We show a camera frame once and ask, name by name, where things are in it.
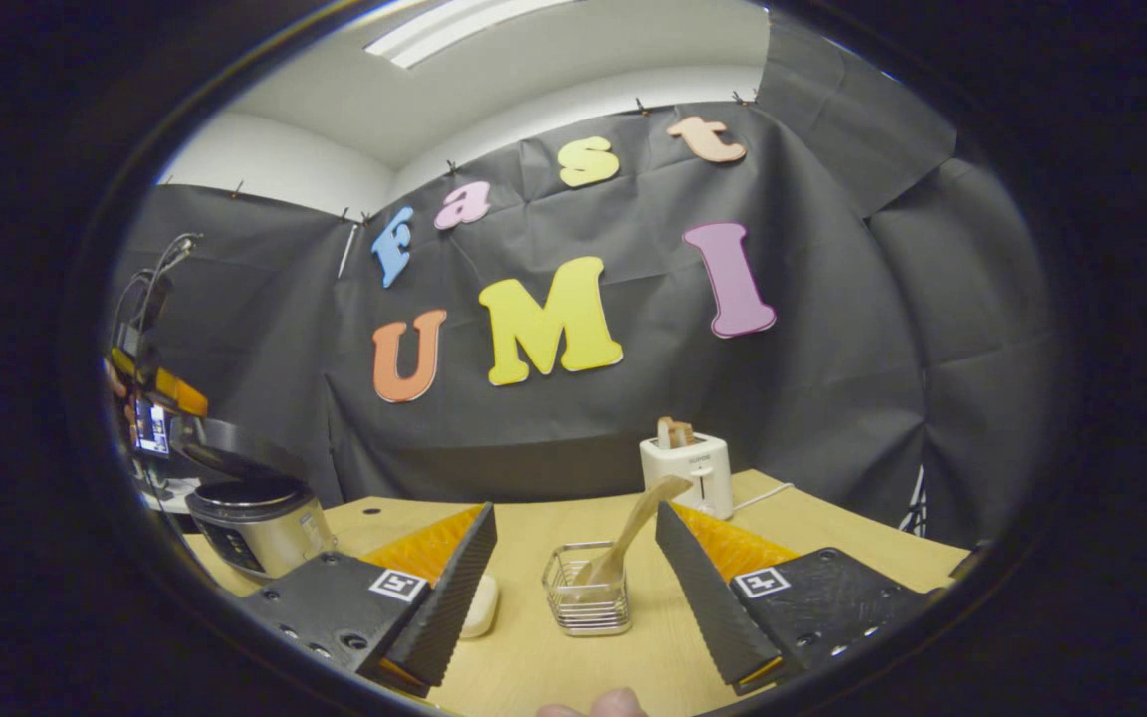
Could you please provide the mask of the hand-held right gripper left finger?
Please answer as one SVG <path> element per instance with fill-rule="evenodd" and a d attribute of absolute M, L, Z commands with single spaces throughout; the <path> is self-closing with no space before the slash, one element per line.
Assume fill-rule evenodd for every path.
<path fill-rule="evenodd" d="M 323 551 L 240 603 L 319 662 L 427 697 L 446 675 L 497 536 L 493 504 L 475 504 L 364 558 Z"/>

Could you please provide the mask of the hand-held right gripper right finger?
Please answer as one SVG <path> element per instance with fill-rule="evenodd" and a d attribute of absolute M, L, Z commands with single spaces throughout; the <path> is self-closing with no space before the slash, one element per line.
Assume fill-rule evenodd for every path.
<path fill-rule="evenodd" d="M 846 661 L 941 594 L 845 551 L 796 554 L 673 501 L 660 502 L 656 541 L 716 671 L 739 695 Z"/>

